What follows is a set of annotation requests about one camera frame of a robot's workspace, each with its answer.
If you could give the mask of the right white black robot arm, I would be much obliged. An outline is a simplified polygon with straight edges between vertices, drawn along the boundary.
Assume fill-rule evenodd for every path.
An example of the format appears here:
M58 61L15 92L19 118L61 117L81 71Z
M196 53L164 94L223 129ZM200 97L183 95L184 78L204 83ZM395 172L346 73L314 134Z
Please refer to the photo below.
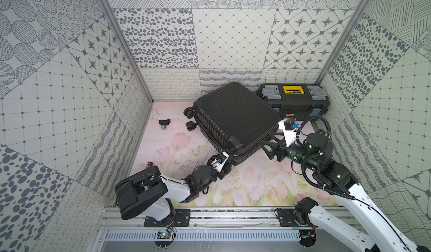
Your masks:
M301 142L291 131L283 139L279 133L259 144L270 158L285 158L301 166L302 176L314 188L339 200L362 226L357 230L332 216L315 200L306 197L295 206L300 226L320 228L355 252L427 252L404 235L375 205L354 174L332 159L333 145L323 130L311 133Z

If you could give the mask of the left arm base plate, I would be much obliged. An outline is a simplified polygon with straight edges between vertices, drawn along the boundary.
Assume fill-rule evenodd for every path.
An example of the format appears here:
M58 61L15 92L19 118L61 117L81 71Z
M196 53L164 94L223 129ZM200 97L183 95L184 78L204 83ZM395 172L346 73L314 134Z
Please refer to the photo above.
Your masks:
M174 212L161 221L146 217L144 227L188 227L190 223L190 209L174 209Z

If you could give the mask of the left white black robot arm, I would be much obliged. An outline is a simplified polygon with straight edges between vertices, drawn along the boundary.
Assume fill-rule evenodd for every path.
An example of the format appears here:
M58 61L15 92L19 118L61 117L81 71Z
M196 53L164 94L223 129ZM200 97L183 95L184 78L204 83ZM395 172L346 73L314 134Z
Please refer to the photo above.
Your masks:
M232 165L233 153L222 152L212 156L207 164L197 166L186 178L176 180L150 163L145 170L121 180L114 187L121 218L128 220L143 213L167 223L175 216L172 200L189 203L201 194L206 195L212 183L230 173Z

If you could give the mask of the black ribbed hard-shell suitcase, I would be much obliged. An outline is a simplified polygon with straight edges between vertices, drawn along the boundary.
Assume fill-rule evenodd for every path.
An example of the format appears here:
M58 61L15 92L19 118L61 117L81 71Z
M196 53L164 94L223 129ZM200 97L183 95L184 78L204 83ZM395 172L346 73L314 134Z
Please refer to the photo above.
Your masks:
M217 151L232 151L235 166L259 150L259 142L268 140L282 120L274 108L239 82L200 97L184 115L195 119L187 123L189 130L199 126Z

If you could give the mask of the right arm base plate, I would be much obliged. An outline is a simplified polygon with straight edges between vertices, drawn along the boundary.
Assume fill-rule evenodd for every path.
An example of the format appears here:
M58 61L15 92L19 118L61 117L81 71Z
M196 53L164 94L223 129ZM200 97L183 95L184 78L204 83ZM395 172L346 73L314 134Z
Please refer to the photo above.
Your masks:
M309 214L301 210L276 208L275 216L281 227L315 227L309 219Z

